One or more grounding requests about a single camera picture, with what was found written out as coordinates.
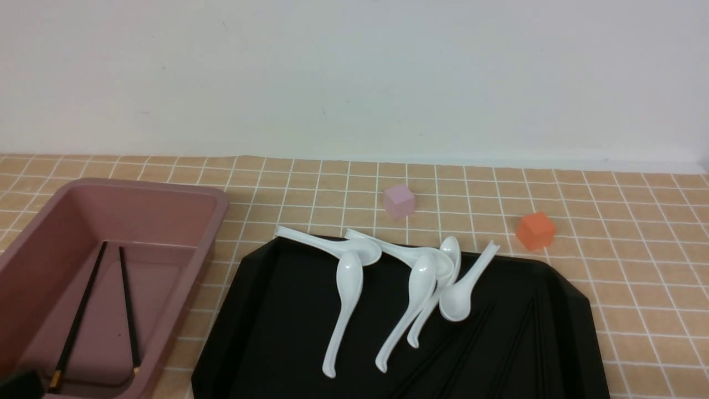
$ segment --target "black object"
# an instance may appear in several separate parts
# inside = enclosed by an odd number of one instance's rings
[[[69,363],[69,356],[72,354],[74,343],[76,343],[77,334],[79,333],[79,328],[81,327],[82,319],[84,318],[86,304],[89,303],[91,290],[93,290],[94,281],[96,281],[96,276],[99,274],[99,266],[101,265],[101,259],[104,258],[104,252],[106,251],[107,244],[107,241],[104,241],[101,244],[99,255],[96,257],[96,262],[94,263],[94,269],[91,271],[89,282],[86,283],[86,288],[84,289],[84,295],[82,296],[81,302],[79,302],[77,313],[74,315],[72,328],[69,330],[69,335],[67,336],[67,341],[64,343],[62,354],[59,356],[57,367],[55,367],[54,373],[52,374],[52,380],[50,382],[49,389],[47,390],[48,393],[58,393],[62,386],[62,379],[64,378],[64,372],[67,369],[67,363]]]
[[[128,316],[128,337],[130,338],[130,355],[133,358],[133,375],[140,369],[140,353],[138,352],[138,333],[135,330],[135,317],[133,316],[133,301],[130,300],[130,284],[128,283],[128,268],[125,266],[123,247],[118,247],[121,258],[121,277],[123,278],[123,296],[125,298],[125,313]]]
[[[478,254],[463,253],[463,276]],[[434,312],[420,348],[402,338],[389,371],[374,365],[408,304],[409,269],[383,255],[337,355],[321,368],[340,311],[337,259],[276,238],[246,256],[192,374],[195,399],[609,398],[588,299],[539,261],[497,256],[471,315]]]
[[[36,371],[15,373],[0,381],[0,399],[41,399],[44,387]]]

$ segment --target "black chopstick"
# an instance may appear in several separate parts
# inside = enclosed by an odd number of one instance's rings
[[[128,285],[128,269],[125,266],[123,247],[118,247],[121,256],[121,275],[123,276],[123,296],[125,297],[125,313],[128,316],[128,336],[130,337],[130,355],[133,357],[133,375],[138,374],[140,368],[140,354],[138,353],[138,334],[135,332],[135,318],[133,316],[133,301],[130,300],[130,287]]]
[[[94,281],[96,281],[96,275],[99,274],[99,266],[101,265],[101,259],[104,257],[104,251],[106,250],[107,243],[107,241],[104,241],[101,244],[99,256],[96,257],[94,269],[91,272],[89,282],[86,284],[86,288],[84,289],[84,296],[82,296],[82,301],[79,302],[77,313],[74,315],[74,322],[72,323],[72,328],[69,330],[67,341],[64,342],[64,349],[62,349],[62,354],[59,356],[57,367],[55,368],[55,371],[52,374],[52,381],[50,382],[49,389],[47,390],[48,393],[58,393],[59,389],[62,386],[64,372],[66,371],[67,363],[69,363],[69,356],[72,354],[74,344],[77,341],[79,328],[82,325],[82,319],[84,318],[84,312],[86,311],[86,304],[89,303],[89,297],[91,297],[91,290],[94,288]]]

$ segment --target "pink cube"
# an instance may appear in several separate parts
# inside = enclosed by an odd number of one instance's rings
[[[401,219],[412,214],[416,208],[416,199],[406,185],[398,185],[384,190],[384,209],[394,219]]]

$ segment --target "pink tray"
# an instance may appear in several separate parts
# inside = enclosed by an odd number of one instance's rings
[[[149,395],[228,206],[209,187],[107,179],[62,187],[0,256],[0,378],[34,369],[48,385],[107,240],[62,394],[45,398]],[[142,359],[136,377],[118,246]]]

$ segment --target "spoon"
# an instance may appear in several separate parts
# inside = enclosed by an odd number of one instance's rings
[[[453,261],[451,261],[448,256],[436,248],[428,248],[424,246],[418,248],[406,248],[405,246],[399,246],[380,239],[375,239],[372,236],[367,236],[364,233],[360,233],[359,231],[352,229],[347,229],[345,232],[345,238],[349,240],[368,239],[376,243],[381,248],[382,252],[388,253],[394,258],[406,263],[406,265],[410,268],[414,268],[414,265],[418,259],[422,255],[428,253],[433,255],[433,258],[435,259],[436,278],[438,280],[448,278],[451,273],[453,273]]]
[[[356,252],[346,251],[342,255],[337,264],[336,276],[337,292],[340,294],[340,316],[337,317],[337,323],[335,323],[335,329],[323,359],[323,373],[330,378],[335,377],[337,351],[340,350],[340,342],[345,328],[352,316],[352,311],[357,306],[359,294],[362,293],[362,262]]]
[[[313,246],[338,259],[342,258],[345,252],[354,251],[359,256],[363,266],[371,265],[381,257],[381,248],[369,240],[331,241],[283,226],[276,227],[274,235]]]
[[[458,272],[460,272],[460,245],[458,245],[458,240],[453,236],[447,237],[441,243],[440,250],[453,261],[453,273],[450,275],[447,282],[436,285],[436,290],[433,291],[433,295],[428,302],[426,302],[421,313],[416,317],[416,321],[411,325],[411,329],[408,330],[406,341],[408,341],[409,345],[413,348],[418,348],[418,335],[421,333],[421,329],[423,325],[426,324],[428,317],[438,306],[441,292],[443,292],[443,289],[448,285],[455,283],[455,279],[458,278]]]
[[[490,264],[498,249],[500,249],[500,246],[490,241],[485,251],[475,261],[473,267],[468,270],[468,273],[465,273],[465,276],[457,283],[443,290],[438,307],[441,315],[446,320],[461,322],[470,315],[470,294],[473,292],[475,283],[478,282],[480,275]]]
[[[389,360],[389,355],[391,355],[396,343],[401,339],[408,325],[421,311],[428,298],[431,297],[433,286],[436,284],[435,269],[436,262],[430,253],[423,254],[411,269],[408,275],[408,307],[398,323],[396,323],[396,327],[391,330],[389,337],[384,341],[374,360],[376,367],[382,373],[386,373],[386,362]]]

